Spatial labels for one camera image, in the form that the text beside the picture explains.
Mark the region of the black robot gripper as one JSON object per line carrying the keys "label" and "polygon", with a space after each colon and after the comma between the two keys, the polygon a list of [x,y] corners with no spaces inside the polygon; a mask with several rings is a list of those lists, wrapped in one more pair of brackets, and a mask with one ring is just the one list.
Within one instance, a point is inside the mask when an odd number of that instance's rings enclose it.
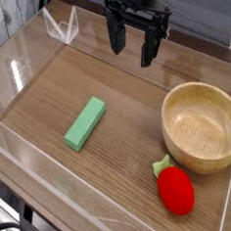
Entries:
{"label": "black robot gripper", "polygon": [[125,48],[125,26],[145,30],[141,67],[157,56],[162,38],[168,37],[170,8],[161,0],[105,0],[110,45],[116,55]]}

